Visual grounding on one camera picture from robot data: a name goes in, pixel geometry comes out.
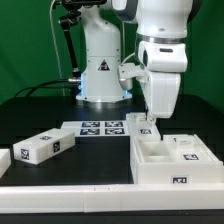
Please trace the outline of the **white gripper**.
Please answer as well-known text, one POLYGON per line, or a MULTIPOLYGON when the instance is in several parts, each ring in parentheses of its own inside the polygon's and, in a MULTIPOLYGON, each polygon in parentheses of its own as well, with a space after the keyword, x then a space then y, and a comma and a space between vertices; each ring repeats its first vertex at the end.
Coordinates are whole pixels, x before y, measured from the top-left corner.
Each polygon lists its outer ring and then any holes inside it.
POLYGON ((157 118, 170 118, 177 101, 180 74, 145 71, 147 81, 140 82, 140 86, 147 107, 146 120, 155 123, 157 118))

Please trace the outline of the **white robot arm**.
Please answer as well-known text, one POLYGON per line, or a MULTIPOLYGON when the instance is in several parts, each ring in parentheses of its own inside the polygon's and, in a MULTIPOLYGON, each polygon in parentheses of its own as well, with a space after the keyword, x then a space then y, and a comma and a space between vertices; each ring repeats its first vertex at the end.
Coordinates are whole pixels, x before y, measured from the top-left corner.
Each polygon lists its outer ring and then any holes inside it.
POLYGON ((104 6, 126 23, 137 25, 135 58, 138 65, 121 63, 120 32, 99 15, 93 2, 81 8, 87 67, 81 76, 78 99, 89 105, 120 100, 137 79, 152 122, 172 116, 187 69, 187 24, 197 15, 202 0, 109 0, 104 6))

